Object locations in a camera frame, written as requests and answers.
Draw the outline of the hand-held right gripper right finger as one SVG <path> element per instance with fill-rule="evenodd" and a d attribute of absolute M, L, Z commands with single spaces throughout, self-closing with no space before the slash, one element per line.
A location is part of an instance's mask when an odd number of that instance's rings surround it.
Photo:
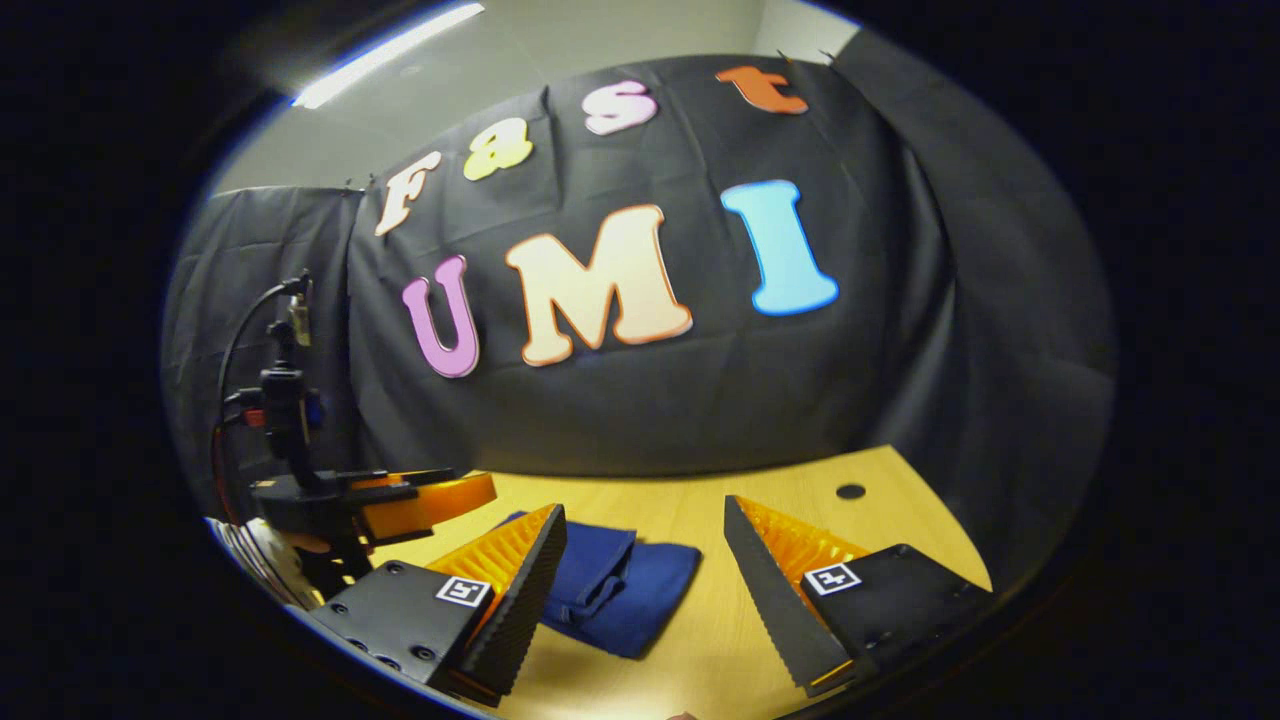
<path fill-rule="evenodd" d="M 865 551 L 740 495 L 723 533 L 768 637 L 813 698 L 895 673 L 993 605 L 911 544 Z"/>

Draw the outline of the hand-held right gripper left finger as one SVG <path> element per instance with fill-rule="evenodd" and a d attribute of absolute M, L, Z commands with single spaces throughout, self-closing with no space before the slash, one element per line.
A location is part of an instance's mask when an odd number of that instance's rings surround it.
<path fill-rule="evenodd" d="M 387 561 L 308 618 L 415 685 L 494 708 L 515 688 L 567 530 L 564 506 L 548 503 L 428 566 Z"/>

